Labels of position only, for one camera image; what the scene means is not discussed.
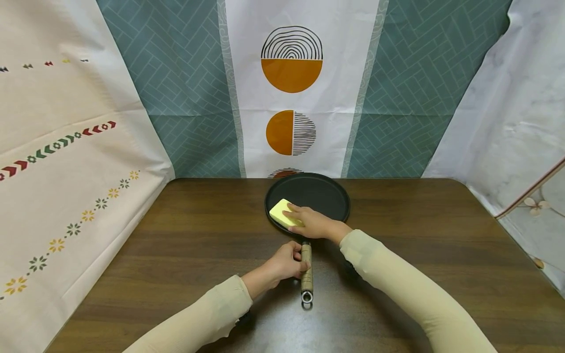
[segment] beige sleeve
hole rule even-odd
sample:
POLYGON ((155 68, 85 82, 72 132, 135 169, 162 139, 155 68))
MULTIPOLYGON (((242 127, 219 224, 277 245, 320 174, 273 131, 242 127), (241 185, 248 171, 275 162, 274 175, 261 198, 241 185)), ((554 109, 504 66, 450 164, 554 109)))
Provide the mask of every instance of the beige sleeve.
POLYGON ((340 249, 364 280, 420 324, 435 353, 496 352, 455 299, 380 241, 354 230, 340 249))
POLYGON ((227 337, 252 303, 241 278, 232 276, 147 332, 124 352, 196 352, 203 345, 227 337))

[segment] sponge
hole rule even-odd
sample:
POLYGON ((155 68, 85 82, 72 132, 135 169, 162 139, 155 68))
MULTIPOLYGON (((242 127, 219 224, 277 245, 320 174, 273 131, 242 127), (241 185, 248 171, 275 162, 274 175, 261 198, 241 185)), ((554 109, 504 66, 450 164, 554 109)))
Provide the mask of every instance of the sponge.
POLYGON ((269 215, 271 216, 271 218, 273 218, 275 221, 277 221, 277 223, 279 223, 280 225, 282 225, 284 228, 296 225, 296 226, 304 226, 304 224, 297 220, 297 219, 292 219, 292 218, 288 218, 285 215, 283 215, 283 211, 289 211, 292 212, 287 204, 289 202, 285 199, 282 199, 281 201, 279 201, 270 211, 269 211, 269 215))

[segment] hand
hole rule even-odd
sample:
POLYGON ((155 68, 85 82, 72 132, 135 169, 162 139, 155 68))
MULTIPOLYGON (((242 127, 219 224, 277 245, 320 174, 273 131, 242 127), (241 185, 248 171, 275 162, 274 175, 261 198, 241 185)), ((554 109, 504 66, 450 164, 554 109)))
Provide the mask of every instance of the hand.
POLYGON ((292 212, 283 211, 283 214, 287 217, 300 220, 304 224, 304 226, 289 227, 288 230, 290 232, 300 234, 307 238, 330 239, 339 245, 341 240, 352 231, 345 223, 330 219, 310 207, 298 207, 289 203, 288 208, 290 208, 292 212))
POLYGON ((300 278, 310 268, 310 263, 301 262, 302 245, 291 241, 281 246, 263 265, 245 274, 241 279, 252 300, 290 277, 300 278))

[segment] circle graphic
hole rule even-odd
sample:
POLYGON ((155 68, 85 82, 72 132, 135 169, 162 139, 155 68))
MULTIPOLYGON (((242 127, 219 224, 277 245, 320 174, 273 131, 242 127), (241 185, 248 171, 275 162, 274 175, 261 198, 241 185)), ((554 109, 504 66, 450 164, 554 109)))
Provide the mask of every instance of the circle graphic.
POLYGON ((299 156, 316 141, 316 126, 302 113, 283 110, 269 120, 266 135, 269 146, 277 153, 299 156))
POLYGON ((268 178, 271 179, 281 179, 290 175, 294 175, 294 174, 298 174, 298 173, 303 173, 303 171, 301 171, 300 169, 295 169, 295 168, 283 168, 283 169, 277 169, 274 172, 272 172, 271 174, 269 174, 268 178))
POLYGON ((320 38, 302 26, 275 29, 261 50, 265 77, 271 85, 288 93, 310 87, 320 75, 323 59, 320 38))

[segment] flower pattern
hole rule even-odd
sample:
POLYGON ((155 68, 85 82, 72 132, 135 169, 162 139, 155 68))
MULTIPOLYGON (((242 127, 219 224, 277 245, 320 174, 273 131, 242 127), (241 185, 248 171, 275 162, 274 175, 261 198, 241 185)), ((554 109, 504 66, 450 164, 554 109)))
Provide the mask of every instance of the flower pattern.
POLYGON ((15 278, 12 278, 10 282, 6 283, 8 289, 6 289, 4 293, 10 293, 10 295, 12 295, 16 291, 21 292, 22 290, 27 288, 27 285, 24 284, 27 280, 28 279, 24 277, 20 277, 17 280, 15 278))
POLYGON ((541 214, 541 210, 551 208, 551 205, 549 204, 549 202, 547 202, 545 200, 536 202, 531 197, 526 198, 524 200, 524 203, 526 204, 526 206, 529 206, 530 214, 534 217, 539 216, 541 214))
POLYGON ((119 196, 118 195, 119 192, 120 192, 119 189, 110 189, 110 190, 108 190, 108 197, 115 199, 119 196))
POLYGON ((46 257, 40 257, 39 259, 37 257, 33 257, 33 260, 31 260, 29 263, 31 263, 31 266, 29 267, 29 269, 32 269, 34 272, 37 271, 38 269, 43 271, 43 267, 47 266, 47 264, 45 263, 45 261, 47 261, 46 257))
POLYGON ((51 252, 57 252, 57 251, 62 251, 65 246, 63 244, 65 244, 65 241, 62 239, 56 240, 53 239, 52 241, 49 242, 49 244, 51 244, 51 247, 49 248, 49 251, 51 252))
POLYGON ((122 189, 129 188, 129 180, 127 180, 127 179, 120 180, 120 188, 122 188, 122 189))
POLYGON ((96 200, 96 208, 97 209, 104 209, 106 207, 108 207, 108 205, 106 204, 108 203, 108 201, 106 201, 106 199, 97 199, 96 200))
POLYGON ((90 222, 94 219, 94 212, 92 211, 84 211, 82 213, 82 220, 85 222, 90 222))
POLYGON ((80 233, 80 226, 78 223, 72 224, 70 223, 69 225, 67 225, 67 234, 69 234, 70 236, 77 236, 80 233))
MULTIPOLYGON (((35 163, 36 162, 36 157, 30 155, 28 157, 28 162, 29 163, 35 163)), ((34 256, 29 262, 29 270, 28 273, 24 276, 21 277, 15 277, 12 278, 10 280, 10 282, 6 283, 6 289, 4 290, 4 293, 8 293, 8 294, 16 294, 16 293, 21 293, 25 288, 27 288, 27 284, 25 284, 29 278, 29 276, 31 275, 31 273, 35 273, 35 272, 42 272, 46 267, 47 267, 47 260, 49 259, 49 255, 53 256, 53 254, 58 253, 58 252, 62 252, 63 249, 65 248, 65 246, 67 246, 68 244, 66 244, 66 240, 68 237, 70 236, 77 236, 81 233, 81 231, 83 230, 81 227, 83 226, 83 223, 87 223, 90 221, 94 220, 94 215, 95 215, 95 211, 96 210, 103 210, 106 207, 108 207, 108 205, 110 204, 110 200, 117 198, 119 195, 119 190, 121 189, 127 189, 130 186, 132 186, 134 183, 132 183, 133 180, 136 180, 139 178, 139 173, 141 171, 131 171, 130 172, 130 178, 123 178, 120 180, 120 186, 118 188, 112 188, 110 189, 108 192, 108 197, 105 198, 98 198, 95 202, 95 207, 93 210, 85 210, 84 212, 82 212, 81 215, 81 219, 82 221, 77 222, 77 223, 69 223, 66 227, 66 235, 64 237, 61 238, 55 238, 52 239, 49 242, 49 252, 47 254, 43 254, 42 256, 34 256)), ((2 174, 0 173, 0 181, 2 179, 6 178, 6 174, 2 174)), ((7 295, 0 295, 0 301, 3 301, 5 299, 7 299, 8 296, 7 295)))

